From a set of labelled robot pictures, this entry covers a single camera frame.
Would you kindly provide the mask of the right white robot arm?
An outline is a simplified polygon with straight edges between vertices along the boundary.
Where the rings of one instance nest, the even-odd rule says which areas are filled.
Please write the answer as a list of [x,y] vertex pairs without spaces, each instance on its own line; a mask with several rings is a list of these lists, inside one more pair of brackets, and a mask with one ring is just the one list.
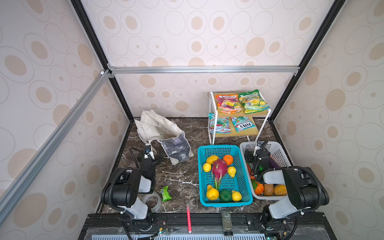
[[315,212],[329,203],[329,194],[312,169],[292,165],[279,143],[246,142],[240,149],[253,197],[273,201],[261,213],[264,226]]

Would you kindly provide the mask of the orange pink snack bag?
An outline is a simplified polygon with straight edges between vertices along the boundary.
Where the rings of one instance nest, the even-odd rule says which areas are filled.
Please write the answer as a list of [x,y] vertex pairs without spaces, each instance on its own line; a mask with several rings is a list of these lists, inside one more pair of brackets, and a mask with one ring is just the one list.
[[219,113],[236,114],[242,111],[239,95],[215,95]]

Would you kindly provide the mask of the cream canvas tote bag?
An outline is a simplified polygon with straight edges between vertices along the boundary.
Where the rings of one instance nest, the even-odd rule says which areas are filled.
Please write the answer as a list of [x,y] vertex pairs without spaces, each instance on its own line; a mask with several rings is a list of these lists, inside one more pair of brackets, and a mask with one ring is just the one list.
[[185,132],[176,123],[157,114],[155,111],[143,111],[139,120],[135,120],[137,132],[142,142],[151,145],[158,142],[172,165],[185,162],[194,157]]

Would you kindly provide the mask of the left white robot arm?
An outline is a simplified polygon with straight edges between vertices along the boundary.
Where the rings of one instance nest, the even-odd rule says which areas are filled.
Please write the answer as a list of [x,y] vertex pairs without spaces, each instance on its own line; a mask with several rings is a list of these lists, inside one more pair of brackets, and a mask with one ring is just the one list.
[[143,150],[129,148],[129,151],[136,167],[113,170],[102,190],[101,203],[134,220],[144,220],[148,217],[149,207],[138,195],[153,192],[158,161],[150,144]]

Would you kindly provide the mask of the green avocado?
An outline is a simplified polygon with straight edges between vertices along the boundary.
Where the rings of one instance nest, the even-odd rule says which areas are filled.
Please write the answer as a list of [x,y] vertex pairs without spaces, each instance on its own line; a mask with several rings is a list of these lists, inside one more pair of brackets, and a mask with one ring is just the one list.
[[222,203],[232,202],[232,193],[229,190],[221,190],[219,192],[219,199]]

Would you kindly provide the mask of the orange tangerine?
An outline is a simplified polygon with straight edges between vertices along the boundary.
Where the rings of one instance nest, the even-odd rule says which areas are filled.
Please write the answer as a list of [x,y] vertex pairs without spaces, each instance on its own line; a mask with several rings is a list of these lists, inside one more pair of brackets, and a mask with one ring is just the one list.
[[232,155],[225,155],[223,156],[223,160],[226,162],[228,166],[230,166],[234,162],[234,157]]

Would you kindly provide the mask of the pink dragon fruit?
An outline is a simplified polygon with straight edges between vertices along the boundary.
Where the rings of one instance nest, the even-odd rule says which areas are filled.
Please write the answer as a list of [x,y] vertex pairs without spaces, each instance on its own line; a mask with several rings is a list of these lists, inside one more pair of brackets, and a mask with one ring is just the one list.
[[218,159],[212,165],[212,174],[214,176],[215,188],[219,190],[222,182],[222,178],[225,176],[228,170],[228,165],[222,159]]

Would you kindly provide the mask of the yellow pear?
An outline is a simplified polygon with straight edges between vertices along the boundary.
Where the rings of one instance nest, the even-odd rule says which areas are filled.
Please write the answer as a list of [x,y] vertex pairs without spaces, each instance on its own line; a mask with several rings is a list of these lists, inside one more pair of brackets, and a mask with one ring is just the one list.
[[228,167],[227,173],[229,174],[229,176],[231,178],[234,178],[236,176],[236,172],[237,172],[237,170],[235,167],[233,167],[233,166]]

